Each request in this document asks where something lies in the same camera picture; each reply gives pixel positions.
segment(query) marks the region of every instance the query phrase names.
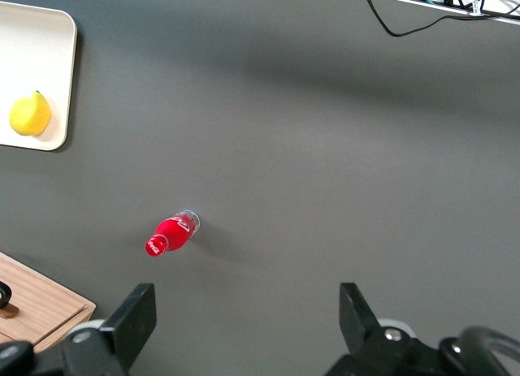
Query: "screw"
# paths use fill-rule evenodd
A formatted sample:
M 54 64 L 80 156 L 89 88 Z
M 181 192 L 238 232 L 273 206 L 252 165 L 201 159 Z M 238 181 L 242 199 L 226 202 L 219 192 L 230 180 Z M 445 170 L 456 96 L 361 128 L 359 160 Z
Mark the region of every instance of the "screw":
M 384 331 L 384 336 L 390 341 L 401 341 L 403 335 L 398 329 L 387 329 Z
M 82 342 L 89 339 L 91 335 L 92 333 L 90 331 L 82 331 L 81 333 L 78 333 L 72 337 L 72 342 L 74 344 L 81 344 Z
M 454 342 L 452 343 L 452 349 L 456 354 L 459 354 L 461 352 L 461 348 Z
M 8 357 L 14 356 L 19 351 L 17 346 L 10 346 L 0 352 L 0 360 L 5 360 Z

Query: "white tray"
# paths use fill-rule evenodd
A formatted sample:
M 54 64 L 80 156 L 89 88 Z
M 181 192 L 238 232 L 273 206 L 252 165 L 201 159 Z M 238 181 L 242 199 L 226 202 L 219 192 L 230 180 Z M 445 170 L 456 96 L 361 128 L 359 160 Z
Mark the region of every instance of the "white tray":
M 0 145 L 48 151 L 63 144 L 76 34 L 63 11 L 0 2 Z M 20 136 L 9 125 L 9 111 L 35 90 L 49 102 L 49 125 L 39 136 Z

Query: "yellow lemon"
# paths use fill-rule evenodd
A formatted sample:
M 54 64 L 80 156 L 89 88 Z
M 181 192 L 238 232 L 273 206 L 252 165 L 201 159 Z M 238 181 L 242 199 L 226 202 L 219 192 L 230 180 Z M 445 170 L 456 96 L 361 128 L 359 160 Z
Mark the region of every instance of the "yellow lemon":
M 30 97 L 15 101 L 9 113 L 9 124 L 20 135 L 38 135 L 50 120 L 50 106 L 46 98 L 36 91 Z

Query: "plastic bottle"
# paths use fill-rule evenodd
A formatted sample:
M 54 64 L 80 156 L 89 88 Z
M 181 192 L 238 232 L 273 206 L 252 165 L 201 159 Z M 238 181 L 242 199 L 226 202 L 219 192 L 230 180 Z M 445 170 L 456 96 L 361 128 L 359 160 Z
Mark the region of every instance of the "plastic bottle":
M 146 241 L 145 250 L 157 257 L 165 252 L 180 249 L 201 225 L 198 215 L 184 210 L 159 223 L 155 233 Z

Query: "wooden cutting board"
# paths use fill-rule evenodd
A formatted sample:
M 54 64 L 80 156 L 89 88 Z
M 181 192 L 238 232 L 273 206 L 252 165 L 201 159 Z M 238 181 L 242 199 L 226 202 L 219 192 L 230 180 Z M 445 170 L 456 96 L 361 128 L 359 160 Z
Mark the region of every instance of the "wooden cutting board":
M 0 318 L 0 343 L 27 340 L 35 352 L 58 342 L 79 323 L 88 321 L 96 305 L 43 274 L 0 253 L 0 281 L 12 290 L 16 316 Z

